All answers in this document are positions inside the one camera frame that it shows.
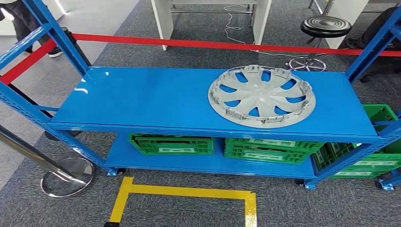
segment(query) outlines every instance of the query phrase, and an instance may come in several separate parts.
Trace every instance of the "white cable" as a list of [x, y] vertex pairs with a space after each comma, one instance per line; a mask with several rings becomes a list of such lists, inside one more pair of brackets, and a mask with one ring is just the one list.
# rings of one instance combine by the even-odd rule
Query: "white cable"
[[[225, 11], [229, 11], [228, 8], [230, 8], [230, 7], [235, 7], [235, 6], [242, 6], [242, 7], [244, 7], [244, 8], [247, 8], [247, 6], [245, 6], [245, 5], [243, 5], [243, 4], [235, 4], [235, 5], [232, 5], [232, 6], [226, 6], [226, 7], [224, 7], [224, 10], [225, 10]], [[232, 15], [231, 13], [228, 13], [228, 15], [230, 16], [230, 19], [228, 20], [228, 23], [226, 24], [226, 28], [224, 29], [224, 32], [226, 33], [226, 37], [227, 37], [228, 39], [230, 39], [230, 40], [235, 41], [235, 42], [242, 43], [242, 44], [246, 44], [246, 43], [243, 42], [243, 41], [240, 41], [240, 40], [237, 40], [237, 39], [234, 39], [234, 38], [230, 37], [230, 35], [228, 34], [228, 31], [229, 31], [229, 30], [235, 30], [235, 31], [241, 30], [241, 27], [232, 27], [232, 26], [230, 26], [230, 25], [231, 25], [231, 21], [232, 21], [232, 19], [233, 19], [233, 15]], [[292, 58], [296, 58], [296, 57], [307, 57], [307, 56], [308, 56], [308, 55], [289, 55], [289, 54], [283, 54], [283, 53], [272, 54], [272, 53], [266, 53], [266, 52], [260, 52], [260, 51], [252, 51], [252, 52], [261, 53], [261, 54], [266, 54], [266, 55], [269, 55], [269, 56], [286, 56], [286, 57], [292, 57]]]

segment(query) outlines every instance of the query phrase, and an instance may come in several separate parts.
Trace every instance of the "table leg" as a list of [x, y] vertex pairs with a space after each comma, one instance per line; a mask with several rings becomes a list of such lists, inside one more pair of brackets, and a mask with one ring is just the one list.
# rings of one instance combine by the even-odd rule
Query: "table leg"
[[253, 38], [256, 45], [262, 43], [267, 16], [270, 11], [271, 0], [257, 0], [253, 17]]
[[[354, 25], [355, 21], [367, 5], [368, 0], [334, 0], [327, 16], [339, 17]], [[332, 49], [338, 49], [345, 36], [326, 38], [326, 42]]]
[[[173, 33], [173, 18], [170, 12], [170, 1], [168, 0], [152, 0], [153, 12], [157, 23], [157, 29], [161, 39], [170, 39]], [[163, 50], [167, 49], [166, 45], [162, 45]]]

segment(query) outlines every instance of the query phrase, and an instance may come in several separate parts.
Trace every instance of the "wheel cover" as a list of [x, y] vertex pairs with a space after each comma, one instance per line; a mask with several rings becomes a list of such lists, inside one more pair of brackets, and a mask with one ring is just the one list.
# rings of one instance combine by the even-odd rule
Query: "wheel cover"
[[255, 128], [298, 123], [316, 104], [308, 82], [289, 70], [258, 65], [225, 71], [211, 84], [208, 99], [222, 117]]

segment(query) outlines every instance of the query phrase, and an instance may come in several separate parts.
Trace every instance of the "red barrier rope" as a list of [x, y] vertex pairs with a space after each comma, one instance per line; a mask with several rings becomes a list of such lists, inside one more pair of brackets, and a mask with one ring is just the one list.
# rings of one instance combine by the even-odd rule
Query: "red barrier rope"
[[52, 39], [44, 43], [41, 47], [36, 49], [32, 54], [28, 57], [24, 58], [20, 63], [10, 69], [6, 74], [4, 74], [0, 81], [5, 85], [10, 84], [13, 80], [19, 77], [23, 72], [25, 72], [29, 67], [35, 64], [38, 60], [40, 60], [43, 56], [45, 56], [49, 51], [51, 51], [56, 44]]
[[[253, 44], [232, 44], [222, 42], [196, 41], [196, 40], [176, 40], [176, 39], [157, 39], [131, 36], [113, 36], [113, 35], [91, 35], [91, 34], [73, 34], [76, 40], [110, 42], [122, 44], [144, 44], [144, 45], [168, 45], [184, 46], [211, 49], [232, 49], [232, 50], [259, 50], [273, 52], [296, 52], [296, 53], [326, 53], [326, 54], [344, 54], [359, 55], [362, 50], [352, 49], [329, 49], [315, 48], [305, 46], [277, 46], [277, 45], [253, 45]], [[401, 57], [399, 51], [383, 51], [380, 56]]]

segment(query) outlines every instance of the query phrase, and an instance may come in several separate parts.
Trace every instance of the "black stool seat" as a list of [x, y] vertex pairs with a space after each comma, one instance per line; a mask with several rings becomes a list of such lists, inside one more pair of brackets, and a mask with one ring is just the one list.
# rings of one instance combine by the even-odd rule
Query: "black stool seat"
[[301, 30], [315, 38], [336, 38], [348, 34], [351, 24], [341, 18], [319, 16], [302, 21]]

